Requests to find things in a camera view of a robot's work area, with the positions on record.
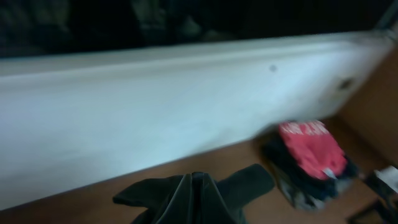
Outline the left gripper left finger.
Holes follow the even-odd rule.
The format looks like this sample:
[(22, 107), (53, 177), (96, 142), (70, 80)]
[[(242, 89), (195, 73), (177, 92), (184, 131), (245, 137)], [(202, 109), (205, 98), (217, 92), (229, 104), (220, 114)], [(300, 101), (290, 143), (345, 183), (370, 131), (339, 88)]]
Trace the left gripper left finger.
[(186, 174), (155, 224), (189, 224), (192, 222), (194, 191), (192, 175)]

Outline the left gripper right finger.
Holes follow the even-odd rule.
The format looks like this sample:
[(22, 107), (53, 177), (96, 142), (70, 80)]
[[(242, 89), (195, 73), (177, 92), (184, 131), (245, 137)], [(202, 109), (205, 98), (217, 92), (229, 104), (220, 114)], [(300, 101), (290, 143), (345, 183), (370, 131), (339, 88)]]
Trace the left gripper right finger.
[(201, 222), (203, 224), (235, 224), (234, 218), (209, 174), (203, 174), (201, 186)]

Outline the navy folded t-shirt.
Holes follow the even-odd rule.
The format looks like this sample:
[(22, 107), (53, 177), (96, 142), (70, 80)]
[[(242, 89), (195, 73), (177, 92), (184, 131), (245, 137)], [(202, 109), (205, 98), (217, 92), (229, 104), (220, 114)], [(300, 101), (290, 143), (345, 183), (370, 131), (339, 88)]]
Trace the navy folded t-shirt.
[(348, 163), (343, 172), (336, 176), (336, 180), (329, 177), (326, 180), (311, 177), (298, 166), (278, 134), (272, 134), (271, 138), (261, 147), (261, 150), (268, 160), (286, 174), (295, 186), (319, 200), (336, 197), (338, 195), (336, 189), (338, 181), (351, 180), (357, 177), (359, 173), (356, 165), (347, 156), (344, 156)]

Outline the red folded t-shirt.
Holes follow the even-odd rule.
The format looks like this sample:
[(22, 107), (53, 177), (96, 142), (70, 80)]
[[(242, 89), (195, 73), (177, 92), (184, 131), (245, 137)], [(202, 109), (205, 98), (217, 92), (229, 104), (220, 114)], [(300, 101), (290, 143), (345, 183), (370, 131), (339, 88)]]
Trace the red folded t-shirt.
[(278, 129), (288, 151), (310, 177), (335, 179), (344, 172), (345, 153), (321, 121), (284, 122)]

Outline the dark green t-shirt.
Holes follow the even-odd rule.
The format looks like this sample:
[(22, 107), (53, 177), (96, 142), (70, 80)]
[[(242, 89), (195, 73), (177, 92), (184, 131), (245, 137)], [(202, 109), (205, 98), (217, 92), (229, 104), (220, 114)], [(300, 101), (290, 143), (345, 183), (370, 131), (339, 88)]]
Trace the dark green t-shirt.
[[(192, 175), (194, 191), (191, 223), (202, 223), (201, 186), (203, 174), (208, 173), (193, 172), (189, 174)], [(164, 212), (183, 176), (174, 175), (161, 179), (144, 179), (116, 194), (113, 197), (113, 202), (130, 207), (144, 207), (145, 211), (133, 222), (155, 224)], [(244, 206), (270, 192), (275, 186), (271, 175), (259, 164), (241, 169), (226, 179), (213, 180), (236, 223), (246, 222), (243, 212)]]

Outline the grey folded t-shirt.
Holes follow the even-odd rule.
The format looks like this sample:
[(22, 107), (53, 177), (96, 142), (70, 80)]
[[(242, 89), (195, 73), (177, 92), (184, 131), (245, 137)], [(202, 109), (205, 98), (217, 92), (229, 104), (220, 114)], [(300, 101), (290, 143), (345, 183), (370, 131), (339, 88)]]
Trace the grey folded t-shirt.
[(287, 174), (282, 172), (279, 168), (274, 168), (275, 179), (279, 190), (282, 192), (284, 197), (289, 201), (291, 206), (295, 209), (306, 210), (306, 211), (319, 211), (323, 210), (329, 202), (337, 198), (339, 194), (345, 192), (352, 184), (352, 179), (338, 180), (336, 184), (337, 196), (326, 196), (325, 199), (316, 199), (311, 196), (308, 192), (295, 185)]

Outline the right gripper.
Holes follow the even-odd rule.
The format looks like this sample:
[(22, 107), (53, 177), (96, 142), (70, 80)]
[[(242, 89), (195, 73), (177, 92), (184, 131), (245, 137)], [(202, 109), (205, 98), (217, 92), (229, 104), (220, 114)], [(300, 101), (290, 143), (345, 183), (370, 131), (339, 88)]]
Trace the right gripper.
[(367, 177), (363, 182), (377, 194), (375, 202), (350, 216), (348, 224), (397, 224), (397, 192), (377, 177)]

